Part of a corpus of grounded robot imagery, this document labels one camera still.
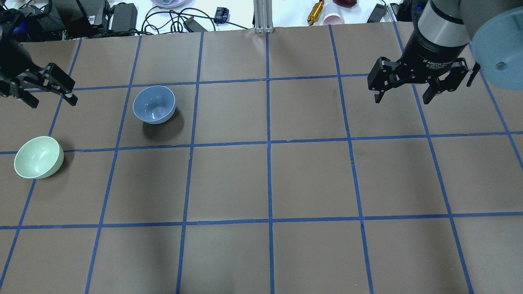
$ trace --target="white table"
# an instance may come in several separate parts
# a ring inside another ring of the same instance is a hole
[[[7,0],[6,5],[9,8],[20,7],[26,0]],[[45,5],[47,0],[36,0],[36,5],[41,7]],[[138,10],[138,21],[137,28],[140,29],[145,19],[145,15],[154,5],[149,0],[108,0],[112,6],[114,4],[125,2],[134,3]],[[401,0],[385,0],[386,3],[399,3]],[[317,3],[317,0],[272,0],[272,17],[275,27],[300,27],[307,26],[307,16],[311,11],[313,5]],[[358,24],[367,22],[372,10],[376,4],[381,4],[380,0],[358,0],[358,4],[353,8],[340,7],[342,11],[342,17],[346,24]],[[325,4],[332,4],[332,0],[325,0]],[[252,0],[188,0],[184,4],[172,8],[175,11],[180,11],[183,8],[193,7],[206,12],[209,16],[214,17],[216,8],[226,7],[230,10],[229,21],[235,24],[244,26],[246,28],[252,28],[254,4]],[[168,11],[167,8],[155,9],[156,11]],[[199,12],[189,12],[195,15],[202,15]],[[155,15],[150,18],[150,23],[155,26],[161,26],[169,21],[168,14]],[[199,24],[205,27],[207,30],[212,30],[210,21],[203,18],[197,18]],[[391,21],[390,17],[386,14],[382,21]],[[314,25],[321,25],[321,22],[317,22]],[[169,31],[168,26],[160,32]],[[236,30],[239,27],[233,25],[217,25],[216,30]]]

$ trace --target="black box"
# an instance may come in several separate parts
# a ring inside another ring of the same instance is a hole
[[[113,7],[115,13],[112,16],[111,30],[113,31],[128,31],[136,28],[136,19],[138,10],[132,3],[120,4]],[[133,33],[124,34],[120,36],[133,36]]]
[[[110,5],[107,0],[79,0],[91,25],[109,28]]]

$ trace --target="black device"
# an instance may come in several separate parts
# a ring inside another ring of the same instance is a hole
[[[398,61],[391,62],[385,57],[376,60],[367,77],[369,90],[374,91],[376,103],[379,103],[383,94],[392,88],[406,83],[428,83],[429,88],[423,94],[423,103],[429,104],[437,94],[455,91],[468,73],[465,59],[458,58],[467,46],[468,36],[455,31],[463,30],[463,22],[443,13],[433,1],[427,4],[423,16],[418,20],[417,15],[413,14],[414,32]],[[448,26],[453,30],[442,34],[438,24],[427,21],[432,19],[442,24],[453,23],[453,27]],[[439,79],[447,73],[444,80]]]
[[[51,11],[52,1],[38,15],[26,16],[24,13],[9,9],[0,12],[0,95],[13,96],[32,108],[38,106],[38,99],[27,89],[40,89],[53,92],[71,105],[76,105],[78,98],[73,94],[75,81],[58,65],[49,63],[39,67],[33,63],[29,52],[16,41],[14,32],[24,22],[38,20]]]
[[[204,27],[201,26],[194,18],[188,18],[184,21],[184,27],[189,32],[203,32],[207,31]]]
[[[107,0],[79,0],[87,20],[95,28],[109,28],[109,10],[111,6]]]
[[[96,32],[79,0],[55,0],[53,5],[56,6],[70,38],[91,36]]]
[[[380,22],[381,18],[385,15],[387,12],[387,7],[381,4],[376,4],[374,7],[374,10],[369,16],[369,19],[367,20],[367,23],[369,22]]]
[[[56,6],[53,5],[49,15],[42,17],[39,21],[42,31],[37,41],[59,41],[63,39],[64,31],[67,28],[60,18]]]
[[[138,10],[132,3],[113,6],[111,30],[128,31],[136,28]],[[119,36],[131,36],[134,33],[121,34]]]
[[[216,8],[216,13],[214,14],[214,18],[212,21],[214,21],[215,24],[224,24],[229,19],[229,10],[225,7],[218,7]]]

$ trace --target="blue bowl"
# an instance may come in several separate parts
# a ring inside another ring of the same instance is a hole
[[[166,122],[176,109],[174,93],[165,86],[152,86],[141,91],[132,104],[132,111],[141,121],[157,125]]]

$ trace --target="power adapter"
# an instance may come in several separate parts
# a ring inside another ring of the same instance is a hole
[[[189,32],[203,32],[207,31],[204,27],[201,26],[197,21],[194,20],[194,18],[188,18],[186,21],[184,21],[184,27]]]
[[[138,11],[134,4],[119,4],[113,6],[112,9],[114,9],[114,14],[112,16],[111,30],[128,31],[136,28]],[[134,33],[130,32],[128,34],[121,34],[120,36],[134,36]]]

